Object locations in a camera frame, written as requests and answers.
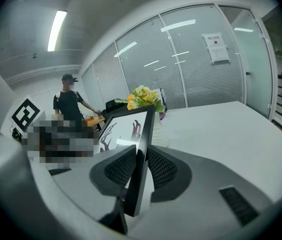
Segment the man's hand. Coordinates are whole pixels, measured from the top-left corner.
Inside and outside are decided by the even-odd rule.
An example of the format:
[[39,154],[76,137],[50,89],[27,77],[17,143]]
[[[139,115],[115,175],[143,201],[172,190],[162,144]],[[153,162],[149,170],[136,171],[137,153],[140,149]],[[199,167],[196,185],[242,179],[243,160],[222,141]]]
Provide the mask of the man's hand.
[[94,110],[93,112],[96,113],[98,116],[102,115],[102,112],[99,109],[98,110]]

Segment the person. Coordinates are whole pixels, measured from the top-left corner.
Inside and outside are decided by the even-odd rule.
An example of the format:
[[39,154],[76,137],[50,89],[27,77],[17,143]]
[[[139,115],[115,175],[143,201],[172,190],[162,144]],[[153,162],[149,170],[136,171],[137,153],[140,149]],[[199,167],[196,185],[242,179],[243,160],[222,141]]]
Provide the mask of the person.
[[96,110],[91,107],[82,99],[77,91],[72,90],[75,82],[78,82],[78,79],[72,74],[66,73],[62,76],[62,90],[60,93],[57,93],[53,99],[53,109],[55,114],[62,114],[63,120],[83,121],[84,118],[78,106],[78,102],[80,102],[83,106],[92,110],[97,115],[101,115],[100,110]]

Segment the flower pot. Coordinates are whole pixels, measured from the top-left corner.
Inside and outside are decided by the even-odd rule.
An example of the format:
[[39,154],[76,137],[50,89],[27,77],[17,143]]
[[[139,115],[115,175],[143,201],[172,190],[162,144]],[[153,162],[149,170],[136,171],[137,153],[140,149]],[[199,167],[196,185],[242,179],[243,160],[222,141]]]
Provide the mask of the flower pot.
[[154,115],[153,132],[152,132],[152,145],[167,147],[169,140],[164,134],[163,126],[159,117],[159,113]]

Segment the pixelated area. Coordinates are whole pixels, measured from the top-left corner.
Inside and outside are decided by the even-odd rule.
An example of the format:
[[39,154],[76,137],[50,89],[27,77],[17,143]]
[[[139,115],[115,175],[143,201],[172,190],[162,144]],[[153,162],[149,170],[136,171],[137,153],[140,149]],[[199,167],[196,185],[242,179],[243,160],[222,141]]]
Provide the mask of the pixelated area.
[[58,168],[80,163],[81,158],[94,156],[97,134],[82,121],[62,120],[56,115],[38,119],[22,135],[22,145],[29,158],[40,163],[58,164]]

